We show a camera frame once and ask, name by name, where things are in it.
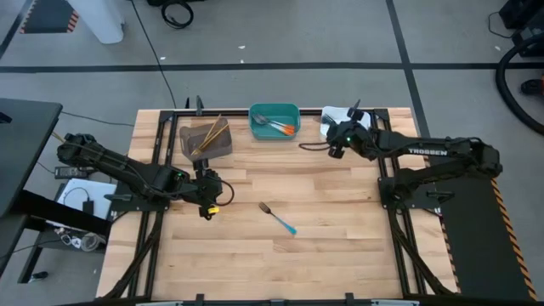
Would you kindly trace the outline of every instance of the orange-handled utensil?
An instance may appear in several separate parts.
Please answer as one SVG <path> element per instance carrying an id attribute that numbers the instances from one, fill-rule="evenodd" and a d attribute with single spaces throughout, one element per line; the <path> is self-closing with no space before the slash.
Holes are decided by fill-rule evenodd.
<path id="1" fill-rule="evenodd" d="M 291 124 L 276 122 L 260 114 L 252 114 L 252 117 L 253 117 L 253 120 L 255 120 L 257 124 L 261 124 L 261 125 L 268 124 L 272 128 L 277 129 L 278 131 L 284 133 L 287 136 L 292 136 L 295 134 L 295 126 Z"/>

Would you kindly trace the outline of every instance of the orange striped tape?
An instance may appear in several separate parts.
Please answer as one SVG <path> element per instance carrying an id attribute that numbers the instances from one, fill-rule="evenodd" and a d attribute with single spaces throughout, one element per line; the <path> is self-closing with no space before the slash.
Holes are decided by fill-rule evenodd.
<path id="1" fill-rule="evenodd" d="M 76 28 L 77 21 L 79 20 L 79 15 L 76 11 L 71 12 L 70 21 L 68 21 L 68 30 L 66 32 L 72 33 Z"/>
<path id="2" fill-rule="evenodd" d="M 496 202 L 499 205 L 499 211 L 501 211 L 502 214 L 502 221 L 504 221 L 510 238 L 510 242 L 512 243 L 512 249 L 516 253 L 516 259 L 518 260 L 519 269 L 524 275 L 525 285 L 527 285 L 527 291 L 529 292 L 529 296 L 536 301 L 537 296 L 535 287 L 533 286 L 533 282 L 530 280 L 529 271 L 527 270 L 527 265 L 525 264 L 521 249 L 519 248 L 518 239 L 513 232 L 513 227 L 512 223 L 510 222 L 510 217 L 508 217 L 507 208 L 504 206 L 504 202 L 502 201 L 502 195 L 499 191 L 499 185 L 494 178 L 491 180 L 491 185 L 493 186 L 493 192 L 495 193 Z"/>
<path id="3" fill-rule="evenodd" d="M 450 258 L 451 272 L 453 272 L 453 278 L 456 281 L 457 292 L 461 293 L 461 288 L 459 287 L 459 279 L 457 278 L 456 273 L 456 266 L 453 263 L 453 255 L 451 255 L 450 241 L 448 239 L 448 235 L 445 233 L 445 225 L 444 222 L 442 222 L 442 218 L 440 218 L 440 223 L 442 224 L 442 235 L 444 235 L 445 248 L 448 252 L 448 257 Z"/>
<path id="4" fill-rule="evenodd" d="M 32 14 L 32 11 L 34 10 L 34 6 L 36 5 L 36 3 L 32 3 L 31 6 L 28 8 L 28 11 L 26 11 L 26 17 L 25 19 L 23 20 L 23 23 L 21 24 L 20 26 L 20 30 L 19 30 L 19 33 L 21 34 L 25 34 L 25 26 L 26 26 L 26 22 L 28 21 L 28 19 L 31 17 L 31 14 Z"/>

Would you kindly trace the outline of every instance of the wooden chopstick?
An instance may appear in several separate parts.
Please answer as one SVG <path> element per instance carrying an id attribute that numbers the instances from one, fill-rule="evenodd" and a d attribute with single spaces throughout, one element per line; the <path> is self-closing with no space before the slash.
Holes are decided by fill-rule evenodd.
<path id="1" fill-rule="evenodd" d="M 217 118 L 215 118 L 215 122 L 213 123 L 212 127 L 210 127 L 210 130 L 207 131 L 206 137 L 204 137 L 204 141 L 202 143 L 206 142 L 208 136 L 210 136 L 210 133 L 212 132 L 213 128 L 215 128 L 215 125 L 219 122 L 219 118 L 221 118 L 221 114 Z"/>
<path id="2" fill-rule="evenodd" d="M 229 124 L 227 123 L 224 127 L 221 127 L 221 129 L 218 130 L 216 133 L 214 133 L 212 136 L 210 136 L 208 140 L 205 140 L 204 142 L 202 142 L 202 144 L 199 145 L 198 148 L 191 153 L 191 155 L 193 156 L 194 154 L 200 154 L 198 153 L 199 151 L 202 153 L 202 150 L 204 150 L 209 144 L 211 144 L 212 141 L 216 137 L 218 137 L 221 134 L 221 132 L 223 132 L 228 126 Z"/>

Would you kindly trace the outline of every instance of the blue-handled fork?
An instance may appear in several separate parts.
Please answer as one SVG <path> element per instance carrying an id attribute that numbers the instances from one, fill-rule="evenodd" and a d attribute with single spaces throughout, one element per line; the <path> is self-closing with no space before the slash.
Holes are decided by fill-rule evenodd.
<path id="1" fill-rule="evenodd" d="M 270 207 L 268 207 L 266 204 L 260 202 L 258 203 L 258 206 L 261 208 L 261 210 L 267 214 L 271 214 L 272 216 L 274 216 L 274 218 L 276 218 L 276 220 L 280 221 L 280 223 L 286 227 L 287 230 L 289 230 L 291 232 L 291 234 L 295 235 L 297 233 L 297 230 L 295 228 L 293 228 L 291 225 L 285 223 L 282 219 L 278 218 L 278 216 L 274 215 L 272 213 L 272 210 L 270 209 Z"/>

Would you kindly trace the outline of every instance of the black desk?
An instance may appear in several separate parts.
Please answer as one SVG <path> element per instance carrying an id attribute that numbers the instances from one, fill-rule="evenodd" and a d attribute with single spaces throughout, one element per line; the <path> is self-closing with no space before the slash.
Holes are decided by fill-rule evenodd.
<path id="1" fill-rule="evenodd" d="M 61 110 L 58 103 L 0 99 L 0 112 L 12 118 L 0 123 L 0 275 L 23 229 L 43 231 L 45 220 L 109 234 L 110 222 L 23 190 Z"/>

